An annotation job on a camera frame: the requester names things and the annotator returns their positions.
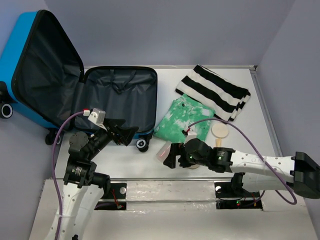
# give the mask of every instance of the folded towel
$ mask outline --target folded towel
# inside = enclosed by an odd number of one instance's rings
[[[215,110],[215,116],[225,121],[233,121],[251,96],[248,89],[230,83],[201,65],[195,66],[175,91]]]
[[[154,136],[172,143],[184,143],[186,136],[182,130],[198,120],[212,118],[214,114],[214,110],[183,94],[172,102],[168,112],[154,129]],[[205,141],[210,124],[210,121],[203,121],[191,128],[197,133],[198,139]]]

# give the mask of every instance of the wall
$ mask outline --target wall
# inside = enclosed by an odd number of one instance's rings
[[[306,152],[318,164],[319,12],[319,0],[296,0],[257,69],[283,154]],[[306,202],[320,238],[320,202]]]
[[[45,0],[85,66],[257,65],[294,0]]]
[[[0,0],[0,5],[1,54],[19,14],[47,6],[43,0]],[[1,239],[29,239],[43,180],[50,176],[47,132],[16,112],[0,119]]]

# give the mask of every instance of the blue suitcase shell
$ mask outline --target blue suitcase shell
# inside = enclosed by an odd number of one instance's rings
[[[99,108],[106,118],[125,119],[124,127],[138,126],[135,139],[149,143],[156,122],[155,70],[99,66],[85,73],[70,39],[47,10],[20,15],[1,55],[0,71],[0,102],[51,129],[52,135],[71,114]],[[72,129],[90,133],[96,126],[76,117],[65,128]]]

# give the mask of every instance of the striped towel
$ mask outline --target striped towel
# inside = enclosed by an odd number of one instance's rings
[[[234,121],[251,96],[248,89],[228,82],[201,65],[195,66],[175,91],[215,110],[215,117],[225,121]]]

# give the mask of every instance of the green tie-dye shirt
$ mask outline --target green tie-dye shirt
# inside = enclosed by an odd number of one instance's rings
[[[184,143],[186,137],[182,130],[198,120],[212,118],[214,114],[213,109],[183,94],[172,102],[169,111],[155,128],[154,136],[172,143]],[[211,121],[204,121],[192,127],[198,139],[206,140],[210,124]]]

